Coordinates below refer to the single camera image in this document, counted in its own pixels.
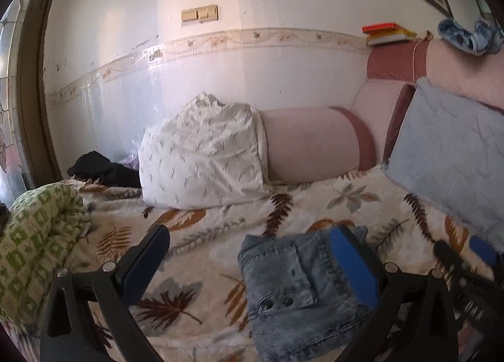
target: green patterned blanket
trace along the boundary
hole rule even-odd
[[[65,184],[47,184],[16,199],[0,235],[0,319],[23,330],[36,324],[54,272],[85,221],[82,198]]]

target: blue denim garment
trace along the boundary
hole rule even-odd
[[[370,310],[331,251],[330,230],[248,235],[238,254],[255,347],[264,362],[303,362],[348,344]],[[366,227],[354,230],[363,242]]]
[[[474,33],[470,33],[453,19],[448,18],[439,23],[438,33],[455,48],[477,56],[497,53],[502,46],[497,26],[483,20],[477,21],[474,24]]]

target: gray pillow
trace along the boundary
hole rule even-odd
[[[390,180],[504,251],[503,173],[504,115],[419,79]]]

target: bed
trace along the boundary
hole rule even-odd
[[[153,223],[170,230],[166,259],[139,305],[130,308],[164,360],[259,360],[236,260],[246,234],[282,236],[336,224],[366,225],[367,244],[382,261],[393,261],[405,272],[425,274],[439,267],[432,247],[444,239],[473,270],[493,278],[468,247],[469,232],[392,184],[382,165],[328,181],[276,187],[270,198],[253,203],[195,211],[148,207],[138,189],[65,182],[81,193],[92,220],[67,258],[69,268],[94,270],[106,260],[117,260]],[[92,306],[92,312],[110,356],[123,360],[99,309]],[[38,360],[36,337],[9,325],[6,331],[27,361]],[[317,361],[332,362],[340,351]]]

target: wallpaper border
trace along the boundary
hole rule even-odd
[[[248,48],[297,47],[370,53],[363,37],[296,28],[254,28],[195,35],[154,45],[115,59],[55,93],[45,95],[47,109],[65,104],[97,83],[106,83],[140,69],[152,69],[176,59]]]

